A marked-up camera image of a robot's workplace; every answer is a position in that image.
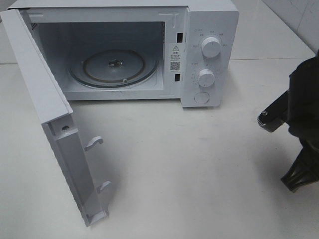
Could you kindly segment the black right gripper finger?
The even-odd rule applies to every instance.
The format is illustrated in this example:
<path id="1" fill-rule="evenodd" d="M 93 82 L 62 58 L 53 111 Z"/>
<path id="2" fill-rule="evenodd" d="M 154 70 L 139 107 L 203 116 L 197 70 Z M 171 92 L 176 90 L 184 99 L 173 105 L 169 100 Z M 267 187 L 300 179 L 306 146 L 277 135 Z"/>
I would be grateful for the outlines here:
<path id="1" fill-rule="evenodd" d="M 301 140 L 302 150 L 288 172 L 281 178 L 283 184 L 295 192 L 300 187 L 319 181 L 319 140 Z"/>

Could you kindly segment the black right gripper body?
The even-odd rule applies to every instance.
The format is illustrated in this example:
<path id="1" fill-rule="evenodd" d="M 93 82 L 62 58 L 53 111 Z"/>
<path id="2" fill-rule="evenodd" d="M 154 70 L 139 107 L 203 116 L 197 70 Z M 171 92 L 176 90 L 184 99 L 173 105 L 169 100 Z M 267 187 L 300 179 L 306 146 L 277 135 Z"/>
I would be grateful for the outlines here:
<path id="1" fill-rule="evenodd" d="M 291 74 L 289 132 L 302 139 L 319 137 L 319 56 L 302 62 Z"/>

